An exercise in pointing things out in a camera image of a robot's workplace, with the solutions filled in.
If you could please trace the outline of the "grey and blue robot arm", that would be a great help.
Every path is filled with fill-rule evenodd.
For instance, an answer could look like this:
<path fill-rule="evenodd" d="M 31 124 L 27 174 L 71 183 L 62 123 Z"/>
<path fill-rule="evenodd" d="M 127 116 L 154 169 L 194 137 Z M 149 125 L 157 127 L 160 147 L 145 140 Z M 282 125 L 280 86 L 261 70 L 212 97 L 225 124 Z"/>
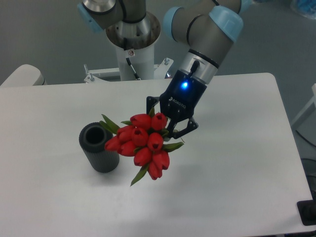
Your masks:
<path fill-rule="evenodd" d="M 120 78 L 155 79 L 154 44 L 161 32 L 189 46 L 166 91 L 149 96 L 146 109 L 156 104 L 170 120 L 168 138 L 180 138 L 197 129 L 194 109 L 227 53 L 238 39 L 240 14 L 248 0 L 201 0 L 189 8 L 173 7 L 163 21 L 146 9 L 144 0 L 83 0 L 78 11 L 95 32 L 105 32 L 117 54 Z"/>

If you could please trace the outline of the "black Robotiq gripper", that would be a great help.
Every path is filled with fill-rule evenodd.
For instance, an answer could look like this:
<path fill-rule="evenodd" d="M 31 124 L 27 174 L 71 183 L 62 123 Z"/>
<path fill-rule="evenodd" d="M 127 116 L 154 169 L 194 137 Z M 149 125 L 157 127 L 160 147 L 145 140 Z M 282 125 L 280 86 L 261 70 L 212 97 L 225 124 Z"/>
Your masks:
<path fill-rule="evenodd" d="M 160 97 L 146 98 L 146 114 L 149 114 L 152 107 L 159 102 L 160 111 L 170 119 L 167 137 L 183 137 L 198 128 L 198 123 L 192 116 L 206 88 L 204 83 L 178 70 Z"/>

